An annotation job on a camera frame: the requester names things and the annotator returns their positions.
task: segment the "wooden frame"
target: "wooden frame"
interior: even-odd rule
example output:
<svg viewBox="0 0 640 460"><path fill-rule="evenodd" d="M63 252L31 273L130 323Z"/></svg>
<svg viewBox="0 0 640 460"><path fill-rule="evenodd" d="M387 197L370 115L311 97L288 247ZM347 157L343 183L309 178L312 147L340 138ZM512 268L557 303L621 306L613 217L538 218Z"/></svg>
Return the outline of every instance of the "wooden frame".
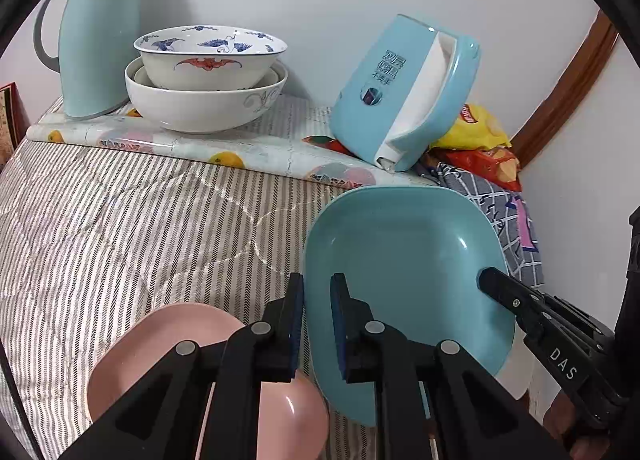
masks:
<svg viewBox="0 0 640 460"><path fill-rule="evenodd" d="M558 84L513 137L512 151L524 168L548 144L589 93L609 60L618 31L599 11Z"/></svg>

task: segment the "red snack bag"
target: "red snack bag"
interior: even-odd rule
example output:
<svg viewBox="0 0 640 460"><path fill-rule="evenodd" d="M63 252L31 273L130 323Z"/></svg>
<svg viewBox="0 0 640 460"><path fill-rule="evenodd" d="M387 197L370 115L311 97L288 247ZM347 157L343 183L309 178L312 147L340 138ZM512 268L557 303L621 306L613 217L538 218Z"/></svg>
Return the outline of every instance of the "red snack bag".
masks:
<svg viewBox="0 0 640 460"><path fill-rule="evenodd" d="M518 180L520 163L506 148L492 150L440 150L437 155L452 166L461 167L509 191L522 191Z"/></svg>

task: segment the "teal basin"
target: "teal basin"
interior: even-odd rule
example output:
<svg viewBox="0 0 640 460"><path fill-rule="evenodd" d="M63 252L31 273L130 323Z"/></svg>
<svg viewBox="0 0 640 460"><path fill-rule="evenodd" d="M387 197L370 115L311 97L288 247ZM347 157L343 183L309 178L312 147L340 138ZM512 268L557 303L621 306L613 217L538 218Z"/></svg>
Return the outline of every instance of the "teal basin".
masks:
<svg viewBox="0 0 640 460"><path fill-rule="evenodd" d="M341 414L374 426L372 383L342 380L330 278L343 272L351 297L409 339L458 341L491 374L504 363L514 316L478 289L488 266L507 272L489 220L468 199L433 186L370 186L327 205L305 244L305 309L316 378Z"/></svg>

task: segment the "mint green thermos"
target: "mint green thermos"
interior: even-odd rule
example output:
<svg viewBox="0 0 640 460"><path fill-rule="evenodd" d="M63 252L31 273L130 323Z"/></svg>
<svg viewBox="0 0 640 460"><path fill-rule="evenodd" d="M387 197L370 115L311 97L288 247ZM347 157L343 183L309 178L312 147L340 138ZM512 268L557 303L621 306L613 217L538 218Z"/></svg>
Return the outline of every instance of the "mint green thermos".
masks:
<svg viewBox="0 0 640 460"><path fill-rule="evenodd" d="M42 46L45 0L33 28L38 58L60 73L65 113L75 119L107 114L127 102L124 69L136 58L140 36L140 0L67 0L58 57Z"/></svg>

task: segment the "yellow snack bag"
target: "yellow snack bag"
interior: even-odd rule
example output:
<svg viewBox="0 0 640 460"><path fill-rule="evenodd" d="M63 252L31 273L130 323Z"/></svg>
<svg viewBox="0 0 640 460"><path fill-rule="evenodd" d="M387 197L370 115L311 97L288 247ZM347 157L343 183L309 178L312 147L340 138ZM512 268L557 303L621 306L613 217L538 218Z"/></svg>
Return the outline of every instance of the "yellow snack bag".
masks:
<svg viewBox="0 0 640 460"><path fill-rule="evenodd" d="M431 144L431 148L448 150L492 150L496 146L511 147L500 122L478 104L465 104L451 129Z"/></svg>

